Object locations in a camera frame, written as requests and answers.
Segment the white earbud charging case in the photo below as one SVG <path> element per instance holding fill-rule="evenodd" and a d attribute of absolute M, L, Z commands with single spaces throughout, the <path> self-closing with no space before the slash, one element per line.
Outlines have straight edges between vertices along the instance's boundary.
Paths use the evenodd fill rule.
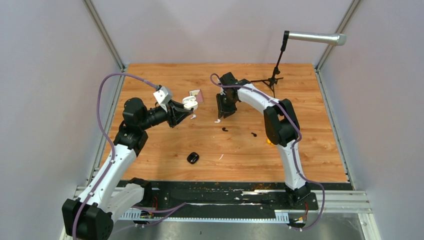
<path fill-rule="evenodd" d="M 196 96 L 193 96 L 193 95 L 184 97 L 182 99 L 182 104 L 184 109 L 190 110 L 190 111 L 195 111 L 199 106 Z"/>

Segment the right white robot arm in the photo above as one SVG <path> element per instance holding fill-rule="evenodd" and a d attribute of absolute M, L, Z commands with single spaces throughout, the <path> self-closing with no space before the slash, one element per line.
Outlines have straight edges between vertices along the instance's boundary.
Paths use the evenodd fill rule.
<path fill-rule="evenodd" d="M 292 209 L 298 209 L 311 193 L 301 165 L 299 141 L 302 138 L 300 126 L 290 100 L 279 100 L 256 88 L 248 80 L 237 80 L 228 72 L 214 81 L 220 87 L 216 95 L 218 117 L 227 118 L 236 110 L 236 103 L 250 105 L 263 115 L 267 139 L 277 147 L 284 170 L 285 201 Z"/>

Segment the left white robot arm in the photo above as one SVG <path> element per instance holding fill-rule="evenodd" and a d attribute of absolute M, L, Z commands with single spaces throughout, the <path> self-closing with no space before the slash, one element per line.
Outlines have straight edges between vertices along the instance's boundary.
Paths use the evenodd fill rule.
<path fill-rule="evenodd" d="M 76 199 L 62 205 L 66 234 L 74 240 L 107 240 L 114 224 L 131 207 L 149 206 L 153 201 L 151 183 L 133 178 L 122 191 L 113 195 L 129 166 L 139 156 L 148 140 L 147 129 L 161 123 L 173 128 L 198 108 L 196 97 L 181 103 L 170 99 L 148 109 L 140 98 L 127 100 L 118 134 L 110 140 L 111 151 L 91 183 Z"/>

